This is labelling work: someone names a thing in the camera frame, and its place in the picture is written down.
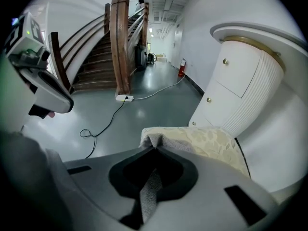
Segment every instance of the electrical cable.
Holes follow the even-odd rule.
[[[97,142],[97,139],[96,139],[96,138],[97,138],[98,136],[100,136],[107,128],[109,128],[109,126],[111,125],[111,123],[112,123],[112,121],[113,121],[113,119],[114,119],[114,117],[115,117],[115,114],[123,107],[123,105],[124,105],[124,103],[125,103],[125,100],[123,101],[123,103],[122,103],[122,105],[120,106],[120,108],[118,108],[118,109],[116,110],[116,112],[114,112],[114,114],[113,114],[113,116],[112,116],[112,118],[111,118],[111,121],[109,122],[108,126],[106,126],[99,134],[93,135],[93,134],[90,132],[89,129],[83,129],[83,130],[81,130],[81,132],[79,133],[79,135],[80,135],[81,137],[83,137],[83,138],[93,137],[93,138],[94,138],[93,149],[92,149],[91,153],[90,153],[85,159],[89,158],[89,157],[93,154],[93,152],[94,152],[94,150],[95,150],[95,147],[96,147],[96,142]],[[81,135],[81,133],[82,133],[83,131],[88,131],[88,132],[89,132],[89,135],[85,135],[85,136]]]
[[[163,91],[163,90],[165,90],[165,89],[167,89],[167,88],[169,88],[169,87],[173,87],[173,86],[175,86],[175,85],[177,85],[177,84],[179,84],[184,78],[185,78],[185,76],[186,75],[184,75],[184,77],[178,82],[178,83],[176,83],[176,84],[174,84],[174,85],[171,85],[171,86],[168,86],[168,87],[165,87],[165,88],[163,88],[163,89],[161,89],[161,90],[159,90],[159,91],[157,91],[156,93],[154,93],[154,94],[152,94],[152,95],[150,95],[150,96],[148,96],[148,97],[144,97],[144,98],[134,98],[133,100],[141,100],[141,99],[146,99],[146,98],[150,98],[150,97],[152,97],[152,96],[154,96],[155,94],[157,94],[157,93],[159,93],[159,92],[161,92],[161,91]]]

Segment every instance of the gold trim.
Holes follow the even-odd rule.
[[[237,42],[249,44],[251,46],[258,48],[259,50],[265,51],[267,54],[269,54],[271,57],[273,57],[278,62],[278,64],[282,68],[283,72],[285,73],[286,68],[285,68],[285,65],[284,65],[283,61],[281,60],[281,58],[278,56],[277,53],[272,51],[266,45],[264,45],[264,44],[262,44],[258,41],[255,41],[253,39],[249,39],[249,38],[245,38],[245,37],[241,37],[241,36],[227,36],[223,39],[223,42],[226,42],[226,41],[237,41]]]

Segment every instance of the power strip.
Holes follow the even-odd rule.
[[[117,101],[124,101],[125,102],[132,102],[134,99],[134,96],[129,96],[129,95],[117,95],[117,97],[115,98]]]

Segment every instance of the black cable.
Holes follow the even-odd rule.
[[[119,111],[119,109],[121,109],[121,108],[123,107],[123,105],[124,105],[124,103],[125,103],[125,100],[123,101],[123,103],[122,103],[122,105],[120,106],[120,108],[118,108],[118,109],[116,110],[116,112],[114,112],[114,114],[113,114],[113,116],[112,116],[112,118],[111,118],[111,121],[109,122],[108,126],[106,126],[99,134],[93,135],[93,134],[91,134],[91,132],[90,132],[89,129],[83,129],[83,130],[79,133],[79,135],[80,135],[81,137],[83,137],[83,138],[87,138],[87,137],[93,137],[93,138],[94,138],[93,149],[92,149],[91,153],[90,153],[85,159],[89,158],[89,157],[92,155],[92,153],[94,152],[95,147],[96,147],[96,142],[97,142],[97,139],[96,139],[96,138],[97,138],[98,136],[100,136],[107,128],[109,128],[109,126],[110,126],[111,123],[112,123],[112,120],[113,120],[114,117],[115,117],[115,114]],[[82,133],[83,131],[88,131],[88,132],[89,132],[89,135],[82,136],[81,133]]]

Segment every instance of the staircase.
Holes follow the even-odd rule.
[[[138,18],[139,15],[131,17],[128,21],[128,28]],[[130,40],[140,22],[141,20],[134,26],[128,40]],[[108,31],[83,62],[72,87],[74,91],[116,89],[115,78],[110,31]]]

